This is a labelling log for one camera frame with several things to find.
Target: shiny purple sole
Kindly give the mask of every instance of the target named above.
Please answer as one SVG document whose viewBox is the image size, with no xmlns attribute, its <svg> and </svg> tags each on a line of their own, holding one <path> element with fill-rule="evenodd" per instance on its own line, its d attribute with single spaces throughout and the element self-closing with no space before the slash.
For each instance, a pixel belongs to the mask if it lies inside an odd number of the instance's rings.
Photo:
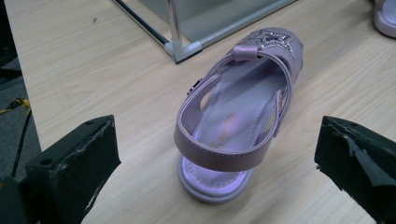
<svg viewBox="0 0 396 224">
<path fill-rule="evenodd" d="M 205 203 L 227 203 L 236 198 L 247 187 L 252 173 L 252 169 L 244 172 L 212 171 L 193 164 L 183 156 L 179 157 L 177 164 L 178 178 L 183 187 Z"/>
</svg>

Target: floor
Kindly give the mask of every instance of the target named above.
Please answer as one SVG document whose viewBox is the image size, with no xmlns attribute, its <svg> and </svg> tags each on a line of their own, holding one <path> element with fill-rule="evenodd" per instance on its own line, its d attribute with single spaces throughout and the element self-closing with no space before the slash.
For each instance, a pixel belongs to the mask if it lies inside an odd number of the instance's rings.
<svg viewBox="0 0 396 224">
<path fill-rule="evenodd" d="M 7 14 L 4 2 L 0 6 L 2 29 L 7 27 Z M 27 99 L 27 92 L 21 75 L 18 55 L 14 48 L 8 48 L 4 42 L 12 41 L 12 35 L 2 30 L 0 39 L 0 110 L 6 109 L 15 99 Z M 11 176 L 14 161 L 21 141 L 23 125 L 27 118 L 28 109 L 17 107 L 0 115 L 0 177 Z M 20 161 L 15 178 L 21 181 L 25 178 L 23 165 L 41 151 L 35 130 L 34 118 L 31 117 L 23 141 Z"/>
</svg>

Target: light wood surface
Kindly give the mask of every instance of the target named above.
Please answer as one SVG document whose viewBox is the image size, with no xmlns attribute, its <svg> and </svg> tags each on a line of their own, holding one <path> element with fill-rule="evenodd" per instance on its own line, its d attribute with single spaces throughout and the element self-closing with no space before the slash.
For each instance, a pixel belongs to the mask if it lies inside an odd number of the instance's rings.
<svg viewBox="0 0 396 224">
<path fill-rule="evenodd" d="M 314 163 L 325 115 L 396 140 L 396 41 L 375 29 L 374 1 L 297 1 L 179 65 L 110 0 L 6 4 L 42 148 L 115 116 L 122 164 L 83 223 L 375 223 Z M 290 110 L 247 189 L 200 203 L 177 179 L 177 111 L 236 42 L 268 26 L 304 43 Z"/>
</svg>

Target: star decoration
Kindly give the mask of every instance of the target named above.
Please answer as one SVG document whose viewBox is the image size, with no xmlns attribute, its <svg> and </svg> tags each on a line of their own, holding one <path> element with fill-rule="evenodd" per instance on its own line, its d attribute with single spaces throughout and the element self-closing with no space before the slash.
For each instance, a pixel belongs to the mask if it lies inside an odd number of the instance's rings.
<svg viewBox="0 0 396 224">
<path fill-rule="evenodd" d="M 280 46 L 288 53 L 290 53 L 292 58 L 294 58 L 294 53 L 290 46 L 291 37 L 288 34 L 273 32 L 269 30 L 260 30 L 255 34 L 252 34 L 243 39 L 240 44 L 251 41 L 256 42 L 260 46 L 260 49 L 267 49 L 272 46 Z"/>
</svg>

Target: sandal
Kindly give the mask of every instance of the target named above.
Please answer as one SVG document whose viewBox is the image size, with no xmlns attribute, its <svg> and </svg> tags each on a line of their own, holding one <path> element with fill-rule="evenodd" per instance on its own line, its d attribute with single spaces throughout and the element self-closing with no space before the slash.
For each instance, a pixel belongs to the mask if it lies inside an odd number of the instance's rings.
<svg viewBox="0 0 396 224">
<path fill-rule="evenodd" d="M 375 0 L 374 21 L 382 34 L 396 38 L 396 0 Z"/>
<path fill-rule="evenodd" d="M 285 117 L 302 67 L 301 41 L 266 28 L 240 41 L 191 88 L 174 136 L 182 154 L 178 176 L 189 193 L 225 203 L 244 190 Z"/>
</svg>

